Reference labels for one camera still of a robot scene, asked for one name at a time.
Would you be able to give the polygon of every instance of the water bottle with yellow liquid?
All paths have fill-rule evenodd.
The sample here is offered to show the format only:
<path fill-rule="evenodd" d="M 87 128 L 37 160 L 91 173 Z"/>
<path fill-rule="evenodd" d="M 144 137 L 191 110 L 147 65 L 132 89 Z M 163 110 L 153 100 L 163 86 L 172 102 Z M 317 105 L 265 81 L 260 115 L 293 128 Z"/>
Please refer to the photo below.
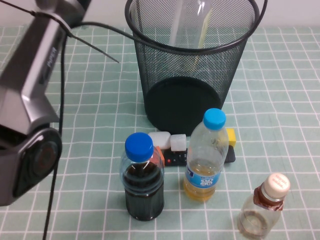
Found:
<path fill-rule="evenodd" d="M 226 119 L 222 110 L 211 108 L 191 134 L 183 182 L 191 199 L 207 201 L 215 193 L 229 148 Z"/>

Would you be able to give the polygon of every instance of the blue label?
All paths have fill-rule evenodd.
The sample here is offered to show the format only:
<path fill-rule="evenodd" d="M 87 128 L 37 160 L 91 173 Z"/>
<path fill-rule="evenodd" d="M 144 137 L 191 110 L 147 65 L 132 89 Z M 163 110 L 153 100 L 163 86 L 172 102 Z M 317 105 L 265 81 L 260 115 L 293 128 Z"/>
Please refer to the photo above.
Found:
<path fill-rule="evenodd" d="M 185 176 L 193 186 L 200 189 L 207 189 L 217 184 L 220 173 L 221 172 L 212 176 L 202 176 L 193 172 L 189 166 L 186 166 Z"/>

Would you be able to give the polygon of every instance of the green grid tablecloth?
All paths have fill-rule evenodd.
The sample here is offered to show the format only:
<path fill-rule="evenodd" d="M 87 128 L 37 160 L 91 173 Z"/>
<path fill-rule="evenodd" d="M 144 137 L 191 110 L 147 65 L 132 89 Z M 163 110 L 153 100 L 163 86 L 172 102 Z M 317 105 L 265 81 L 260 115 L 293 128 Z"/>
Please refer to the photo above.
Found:
<path fill-rule="evenodd" d="M 24 30 L 0 28 L 2 65 Z M 166 168 L 165 207 L 150 222 L 129 216 L 118 174 L 126 137 L 155 130 L 144 112 L 134 44 L 100 28 L 75 33 L 121 64 L 68 41 L 63 154 L 47 239 L 240 240 L 236 216 L 245 199 L 268 174 L 282 172 L 291 191 L 267 239 L 320 240 L 320 28 L 257 29 L 223 106 L 237 136 L 236 162 L 224 166 L 206 204 L 185 196 L 183 167 Z M 57 111 L 59 89 L 57 63 L 47 90 Z M 51 179 L 0 207 L 0 240 L 42 239 Z"/>

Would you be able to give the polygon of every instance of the white bottle cap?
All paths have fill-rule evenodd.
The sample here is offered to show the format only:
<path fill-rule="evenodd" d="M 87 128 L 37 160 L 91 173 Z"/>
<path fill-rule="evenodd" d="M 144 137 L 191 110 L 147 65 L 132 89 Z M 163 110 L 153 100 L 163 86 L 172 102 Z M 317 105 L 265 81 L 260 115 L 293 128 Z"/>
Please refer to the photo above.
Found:
<path fill-rule="evenodd" d="M 290 181 L 281 173 L 273 173 L 264 181 L 264 191 L 273 199 L 282 199 L 289 189 Z"/>
<path fill-rule="evenodd" d="M 187 136 L 185 134 L 172 135 L 170 137 L 170 143 L 172 152 L 187 150 Z"/>
<path fill-rule="evenodd" d="M 171 134 L 167 131 L 154 131 L 148 134 L 152 141 L 153 146 L 159 147 L 161 150 L 170 148 L 170 136 Z"/>

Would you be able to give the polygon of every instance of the transparent bottle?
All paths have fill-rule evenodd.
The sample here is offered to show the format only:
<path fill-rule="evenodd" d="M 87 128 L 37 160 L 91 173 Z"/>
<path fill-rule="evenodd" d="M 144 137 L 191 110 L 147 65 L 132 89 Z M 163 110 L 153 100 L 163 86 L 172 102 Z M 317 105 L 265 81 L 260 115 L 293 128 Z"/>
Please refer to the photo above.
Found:
<path fill-rule="evenodd" d="M 281 216 L 289 189 L 285 175 L 271 174 L 245 201 L 237 221 L 240 232 L 251 239 L 265 238 Z"/>
<path fill-rule="evenodd" d="M 207 201 L 215 193 L 229 148 L 225 123 L 225 113 L 211 108 L 191 134 L 183 181 L 191 199 Z"/>
<path fill-rule="evenodd" d="M 130 135 L 120 164 L 126 208 L 140 221 L 155 219 L 164 208 L 164 164 L 151 137 L 143 132 Z"/>
<path fill-rule="evenodd" d="M 176 0 L 169 45 L 202 49 L 212 11 L 212 0 Z"/>

